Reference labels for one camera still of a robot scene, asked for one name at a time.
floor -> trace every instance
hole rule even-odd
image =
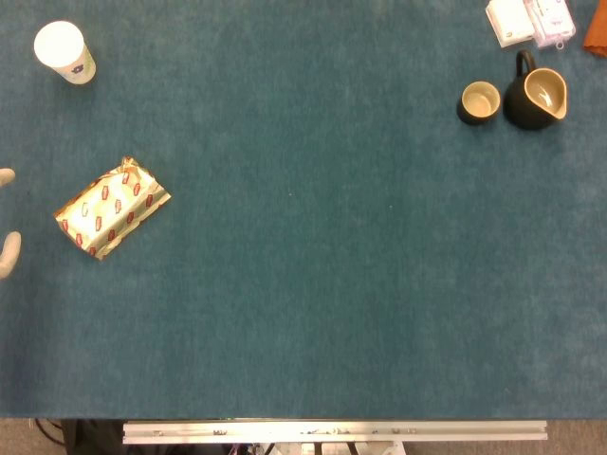
[[[54,436],[61,433],[50,425]],[[516,443],[407,444],[407,455],[605,455],[607,421],[559,421],[548,425],[549,440]],[[28,420],[0,420],[0,454],[61,455],[63,449],[42,435]]]

paper cup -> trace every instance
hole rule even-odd
[[[97,66],[78,28],[66,21],[51,22],[40,29],[34,40],[38,60],[53,68],[69,82],[87,83]]]

pitcher handle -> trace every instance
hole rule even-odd
[[[516,77],[520,78],[523,75],[523,62],[525,62],[527,66],[527,73],[530,73],[536,68],[535,60],[533,60],[533,56],[531,52],[528,50],[519,50],[516,54]]]

black pitcher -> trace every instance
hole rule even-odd
[[[516,54],[516,79],[504,96],[504,114],[526,130],[539,130],[562,120],[567,114],[565,80],[553,69],[536,68],[533,56],[521,50]]]

finger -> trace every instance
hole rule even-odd
[[[21,251],[21,234],[11,232],[7,235],[0,254],[0,280],[6,278],[17,263],[19,252]]]
[[[13,169],[0,169],[0,187],[12,182],[15,178],[15,171]]]

